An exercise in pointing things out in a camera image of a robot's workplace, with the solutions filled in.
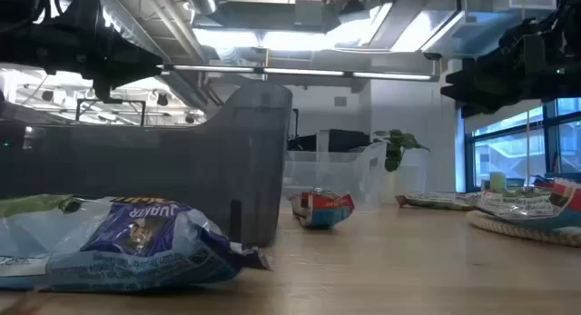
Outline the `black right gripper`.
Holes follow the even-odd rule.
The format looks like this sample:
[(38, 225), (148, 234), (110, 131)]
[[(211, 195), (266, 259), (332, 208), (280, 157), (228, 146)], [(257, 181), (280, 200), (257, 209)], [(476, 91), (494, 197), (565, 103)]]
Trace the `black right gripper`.
[(486, 100), (461, 102), (463, 118), (478, 114), (492, 114), (501, 107), (522, 101), (556, 100), (561, 90), (556, 75), (551, 73), (549, 59), (554, 52), (553, 29), (556, 15), (539, 20), (526, 18), (506, 30), (498, 41), (503, 56), (507, 92), (499, 98), (499, 62), (486, 57), (463, 58), (460, 69), (444, 76), (440, 92), (454, 100)]

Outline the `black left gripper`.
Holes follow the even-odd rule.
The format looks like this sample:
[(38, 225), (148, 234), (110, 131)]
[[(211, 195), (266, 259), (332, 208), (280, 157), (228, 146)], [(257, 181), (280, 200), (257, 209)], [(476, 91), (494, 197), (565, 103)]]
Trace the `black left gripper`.
[(111, 99), (113, 84), (113, 55), (120, 60), (136, 63), (122, 70), (115, 85), (122, 86), (144, 78), (159, 75), (162, 58), (122, 37), (112, 26), (107, 26), (100, 0), (71, 0), (58, 16), (58, 24), (80, 42), (80, 54), (75, 57), (81, 64), (79, 73), (93, 81), (95, 95), (104, 101)]

